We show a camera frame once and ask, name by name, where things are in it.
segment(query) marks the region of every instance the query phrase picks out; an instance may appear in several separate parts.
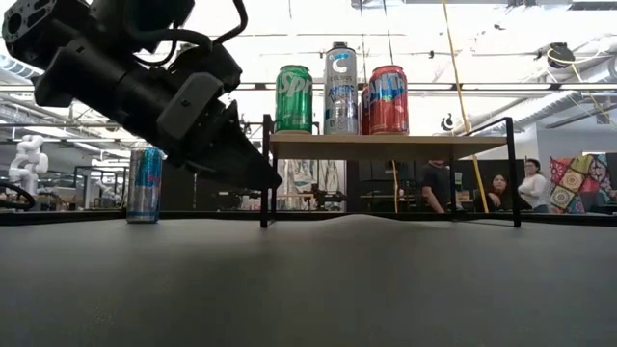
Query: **colorful quilt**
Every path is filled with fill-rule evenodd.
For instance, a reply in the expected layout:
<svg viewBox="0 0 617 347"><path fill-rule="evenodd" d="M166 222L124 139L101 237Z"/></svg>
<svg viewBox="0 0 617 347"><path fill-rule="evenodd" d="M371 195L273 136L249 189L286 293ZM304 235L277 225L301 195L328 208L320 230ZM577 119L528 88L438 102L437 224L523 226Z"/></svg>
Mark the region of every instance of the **colorful quilt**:
<svg viewBox="0 0 617 347"><path fill-rule="evenodd" d="M579 214L613 196L606 155L550 160L550 212Z"/></svg>

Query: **can lid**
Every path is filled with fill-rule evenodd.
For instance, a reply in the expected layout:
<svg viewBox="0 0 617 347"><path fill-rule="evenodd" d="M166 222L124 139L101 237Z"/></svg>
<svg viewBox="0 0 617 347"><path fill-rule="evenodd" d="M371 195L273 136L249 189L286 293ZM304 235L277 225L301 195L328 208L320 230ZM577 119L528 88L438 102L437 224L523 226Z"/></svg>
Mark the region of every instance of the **can lid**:
<svg viewBox="0 0 617 347"><path fill-rule="evenodd" d="M328 51L328 53L330 53L331 51L335 50L335 49L349 49L351 51L356 52L356 50L354 48L350 48L349 46L347 46L347 42L333 42L332 43L332 48L330 48L330 50Z"/></svg>
<svg viewBox="0 0 617 347"><path fill-rule="evenodd" d="M380 68L384 68L384 67L396 67L396 68L400 68L401 70L403 69L403 67L401 67L401 66L388 65L388 66L382 66L382 67L375 67L375 68L373 68L373 72L377 71Z"/></svg>
<svg viewBox="0 0 617 347"><path fill-rule="evenodd" d="M299 66L299 65L293 65L293 64L291 64L291 65L286 65L286 66L282 66L282 67L281 67L281 69L284 69L284 68L286 68L286 67L299 67L299 68L303 68L303 69L305 69L306 71L309 71L309 68L308 68L308 67L305 67L305 66Z"/></svg>

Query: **sprite can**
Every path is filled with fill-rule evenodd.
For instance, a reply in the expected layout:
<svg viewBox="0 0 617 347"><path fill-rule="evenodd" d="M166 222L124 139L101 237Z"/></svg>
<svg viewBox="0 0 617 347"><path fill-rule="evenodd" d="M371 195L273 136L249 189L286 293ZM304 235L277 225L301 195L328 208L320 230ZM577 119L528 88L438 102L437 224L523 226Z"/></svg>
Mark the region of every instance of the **sprite can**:
<svg viewBox="0 0 617 347"><path fill-rule="evenodd" d="M281 67L275 132L312 134L312 77L306 67Z"/></svg>

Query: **shelf board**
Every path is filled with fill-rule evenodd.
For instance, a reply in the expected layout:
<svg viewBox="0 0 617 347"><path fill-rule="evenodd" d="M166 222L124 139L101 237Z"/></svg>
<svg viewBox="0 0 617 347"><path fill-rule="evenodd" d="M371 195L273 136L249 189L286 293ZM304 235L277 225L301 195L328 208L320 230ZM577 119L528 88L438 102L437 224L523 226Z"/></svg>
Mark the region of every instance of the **shelf board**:
<svg viewBox="0 0 617 347"><path fill-rule="evenodd" d="M273 134L279 159L447 160L506 145L505 137Z"/></svg>

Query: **aluminum can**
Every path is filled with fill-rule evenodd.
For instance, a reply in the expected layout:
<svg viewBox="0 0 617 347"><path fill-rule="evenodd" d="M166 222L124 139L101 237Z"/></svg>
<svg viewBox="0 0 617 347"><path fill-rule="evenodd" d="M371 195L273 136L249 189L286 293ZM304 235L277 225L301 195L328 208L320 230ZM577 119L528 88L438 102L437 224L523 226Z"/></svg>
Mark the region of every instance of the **aluminum can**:
<svg viewBox="0 0 617 347"><path fill-rule="evenodd" d="M356 51L335 42L326 53L324 133L359 134Z"/></svg>
<svg viewBox="0 0 617 347"><path fill-rule="evenodd" d="M281 67L275 132L312 134L312 77L306 67Z"/></svg>
<svg viewBox="0 0 617 347"><path fill-rule="evenodd" d="M363 135L370 135L370 89L365 85L360 96L360 131Z"/></svg>
<svg viewBox="0 0 617 347"><path fill-rule="evenodd" d="M131 149L128 174L128 223L158 222L163 154L158 148Z"/></svg>
<svg viewBox="0 0 617 347"><path fill-rule="evenodd" d="M402 67L385 66L373 70L370 78L370 133L409 134L407 77Z"/></svg>

